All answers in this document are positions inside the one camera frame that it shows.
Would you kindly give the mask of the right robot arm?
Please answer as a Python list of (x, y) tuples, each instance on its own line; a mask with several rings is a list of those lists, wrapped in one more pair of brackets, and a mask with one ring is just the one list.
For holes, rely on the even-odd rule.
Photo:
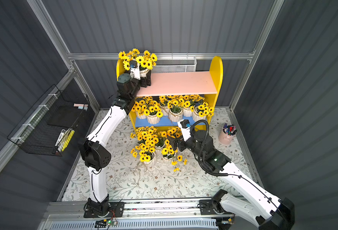
[(199, 120), (178, 121), (181, 135), (169, 137), (173, 150), (190, 150), (205, 173), (218, 177), (235, 188), (245, 199), (241, 200), (220, 189), (212, 197), (213, 210), (218, 214), (233, 213), (260, 230), (290, 230), (295, 224), (295, 206), (288, 198), (280, 199), (259, 186), (214, 147), (209, 124)]

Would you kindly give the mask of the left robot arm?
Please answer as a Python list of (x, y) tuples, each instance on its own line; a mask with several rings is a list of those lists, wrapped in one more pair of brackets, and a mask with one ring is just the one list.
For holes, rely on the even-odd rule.
[(141, 88), (140, 71), (130, 70), (117, 79), (118, 94), (101, 123), (78, 142), (79, 151), (90, 178), (90, 195), (84, 206), (84, 217), (106, 217), (111, 206), (106, 185), (107, 166), (111, 153), (107, 143), (114, 130), (131, 112)]

